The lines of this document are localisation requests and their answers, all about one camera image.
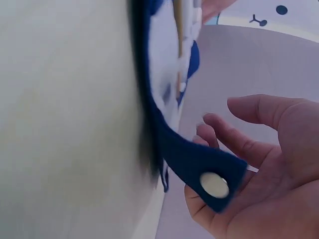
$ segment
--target blue fabric strap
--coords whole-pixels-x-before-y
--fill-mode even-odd
[[[209,207],[219,213],[234,197],[246,172],[247,163],[222,150],[189,142],[166,124],[154,102],[150,88],[148,47],[150,18],[154,13],[154,2],[156,1],[136,0],[133,7],[137,71],[143,106],[153,136],[155,162],[164,184],[165,180],[168,180],[168,175],[167,171],[163,169],[163,159],[182,181],[190,186]],[[206,172],[216,173],[227,181],[228,196],[215,198],[203,189],[200,176]]]

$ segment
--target cartoon face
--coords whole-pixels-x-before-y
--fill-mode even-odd
[[[318,0],[238,0],[224,10],[219,25],[261,28],[319,42]]]

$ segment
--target snap button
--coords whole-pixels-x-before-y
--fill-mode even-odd
[[[203,173],[200,177],[203,189],[215,198],[225,198],[229,193],[229,188],[225,179],[216,173]]]

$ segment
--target cartoon mouth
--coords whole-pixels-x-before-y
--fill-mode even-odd
[[[252,22],[258,22],[259,23],[259,26],[266,26],[267,25],[267,20],[262,20],[262,21],[259,21],[259,20],[257,20],[256,19],[256,15],[255,14],[253,14],[253,19],[250,21],[250,23],[252,23]]]

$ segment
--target navy blue fabric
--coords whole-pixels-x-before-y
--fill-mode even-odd
[[[160,6],[163,4],[163,1],[164,0],[152,0],[151,15],[154,15],[158,11]]]
[[[177,100],[178,106],[180,106],[180,104],[184,98],[184,95],[186,93],[186,89],[188,86],[188,80],[198,70],[199,64],[200,64],[199,49],[197,46],[197,42],[194,41],[193,46],[191,47],[191,50],[190,50],[190,60],[189,60],[189,68],[188,68],[188,73],[187,73],[186,87],[185,87],[185,90],[180,93],[180,97]]]
[[[163,176],[162,158],[164,158],[182,181],[190,186],[209,207],[220,213],[241,184],[247,163],[219,149],[189,142],[166,124],[162,113],[156,107],[150,88],[148,47],[152,3],[152,0],[135,2],[134,14],[139,15],[134,18],[134,40],[140,92],[152,130],[155,160],[158,162],[162,179],[167,175]],[[205,192],[200,184],[200,176],[205,172],[217,173],[227,181],[229,195],[226,198],[214,198]]]

